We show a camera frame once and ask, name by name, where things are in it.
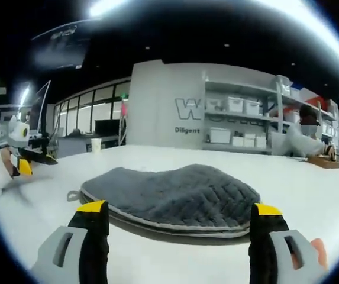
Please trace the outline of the person's left hand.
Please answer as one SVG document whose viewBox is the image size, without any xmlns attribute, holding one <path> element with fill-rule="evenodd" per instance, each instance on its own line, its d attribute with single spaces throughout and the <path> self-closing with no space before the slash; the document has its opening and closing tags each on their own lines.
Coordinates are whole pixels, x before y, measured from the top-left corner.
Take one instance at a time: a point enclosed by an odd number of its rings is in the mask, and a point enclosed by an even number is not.
<svg viewBox="0 0 339 284">
<path fill-rule="evenodd" d="M 3 148 L 1 150 L 1 158 L 2 158 L 3 164 L 4 164 L 7 172 L 9 173 L 10 177 L 13 177 L 14 166 L 11 163 L 11 152 L 10 152 L 9 148 Z"/>
</svg>

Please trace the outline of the person's right hand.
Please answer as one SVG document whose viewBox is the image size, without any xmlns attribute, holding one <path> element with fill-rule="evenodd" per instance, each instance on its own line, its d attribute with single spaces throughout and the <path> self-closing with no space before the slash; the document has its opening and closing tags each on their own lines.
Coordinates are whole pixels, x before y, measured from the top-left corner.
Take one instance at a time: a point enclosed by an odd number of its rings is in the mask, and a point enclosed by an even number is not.
<svg viewBox="0 0 339 284">
<path fill-rule="evenodd" d="M 320 238 L 316 238 L 311 241 L 311 245 L 317 250 L 318 252 L 318 263 L 327 270 L 327 253 L 325 250 L 325 246 L 323 241 Z"/>
</svg>

